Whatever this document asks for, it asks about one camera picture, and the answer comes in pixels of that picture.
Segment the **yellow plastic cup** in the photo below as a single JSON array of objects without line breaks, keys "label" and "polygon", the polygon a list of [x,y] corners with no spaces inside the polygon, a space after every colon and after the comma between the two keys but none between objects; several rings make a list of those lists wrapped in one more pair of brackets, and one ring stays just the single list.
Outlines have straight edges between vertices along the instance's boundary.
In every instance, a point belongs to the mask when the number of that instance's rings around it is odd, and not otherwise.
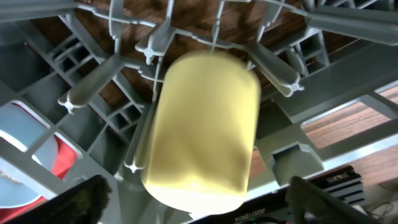
[{"label": "yellow plastic cup", "polygon": [[169,67],[141,175],[159,202],[189,213],[239,208],[248,190],[261,87],[224,52],[185,54]]}]

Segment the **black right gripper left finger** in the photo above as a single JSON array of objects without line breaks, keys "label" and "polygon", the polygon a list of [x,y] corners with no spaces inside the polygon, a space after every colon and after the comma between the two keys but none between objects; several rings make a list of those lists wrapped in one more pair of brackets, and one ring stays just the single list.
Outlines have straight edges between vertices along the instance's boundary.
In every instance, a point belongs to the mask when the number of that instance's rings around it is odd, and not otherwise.
[{"label": "black right gripper left finger", "polygon": [[6,223],[96,224],[109,203],[111,192],[107,180],[95,175]]}]

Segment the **light blue plate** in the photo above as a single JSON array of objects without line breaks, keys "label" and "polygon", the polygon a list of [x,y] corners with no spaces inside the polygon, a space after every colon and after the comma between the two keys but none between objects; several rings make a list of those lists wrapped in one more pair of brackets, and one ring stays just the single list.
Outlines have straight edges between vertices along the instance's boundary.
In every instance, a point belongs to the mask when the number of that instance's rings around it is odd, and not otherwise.
[{"label": "light blue plate", "polygon": [[[8,104],[1,108],[1,137],[18,150],[25,152],[47,128],[20,106]],[[54,136],[37,150],[32,159],[51,171],[58,156]],[[1,172],[1,208],[17,208],[28,205],[40,198],[30,187]]]}]

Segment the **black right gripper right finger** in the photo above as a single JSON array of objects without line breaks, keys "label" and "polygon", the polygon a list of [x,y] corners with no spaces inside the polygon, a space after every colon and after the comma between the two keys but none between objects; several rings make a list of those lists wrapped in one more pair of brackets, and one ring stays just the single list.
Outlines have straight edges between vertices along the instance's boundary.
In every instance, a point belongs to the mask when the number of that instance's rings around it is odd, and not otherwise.
[{"label": "black right gripper right finger", "polygon": [[378,221],[350,207],[301,177],[290,179],[285,201],[293,220],[306,224],[305,214],[312,214],[322,224],[378,224]]}]

